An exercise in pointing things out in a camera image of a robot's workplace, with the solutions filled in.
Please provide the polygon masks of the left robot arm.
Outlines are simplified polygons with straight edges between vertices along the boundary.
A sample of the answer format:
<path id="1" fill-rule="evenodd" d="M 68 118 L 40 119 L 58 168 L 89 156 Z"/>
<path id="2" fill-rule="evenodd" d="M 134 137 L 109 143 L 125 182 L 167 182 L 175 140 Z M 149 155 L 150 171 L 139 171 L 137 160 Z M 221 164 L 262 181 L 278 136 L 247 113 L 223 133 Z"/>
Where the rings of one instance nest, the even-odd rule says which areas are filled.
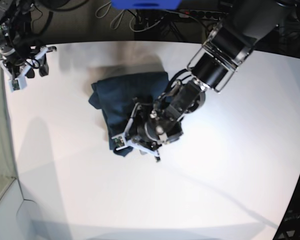
<path id="1" fill-rule="evenodd" d="M 205 102 L 206 91 L 220 92 L 262 38 L 286 18 L 294 0 L 237 0 L 209 32 L 185 69 L 176 73 L 151 103 L 137 101 L 124 131 L 113 137 L 117 150 L 137 149 L 160 161 L 159 148 L 183 135 L 185 115 Z"/>

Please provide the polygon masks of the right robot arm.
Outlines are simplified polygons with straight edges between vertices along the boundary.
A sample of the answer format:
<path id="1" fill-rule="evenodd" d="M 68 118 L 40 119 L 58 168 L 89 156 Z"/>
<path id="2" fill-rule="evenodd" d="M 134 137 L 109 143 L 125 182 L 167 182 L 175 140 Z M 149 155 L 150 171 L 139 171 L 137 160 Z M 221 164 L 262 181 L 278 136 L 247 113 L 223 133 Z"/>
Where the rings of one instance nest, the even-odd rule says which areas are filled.
<path id="1" fill-rule="evenodd" d="M 12 76 L 12 80 L 41 77 L 49 74 L 47 53 L 56 51 L 41 40 L 48 30 L 54 13 L 48 12 L 43 28 L 33 32 L 32 12 L 38 10 L 35 0 L 0 0 L 0 64 Z"/>

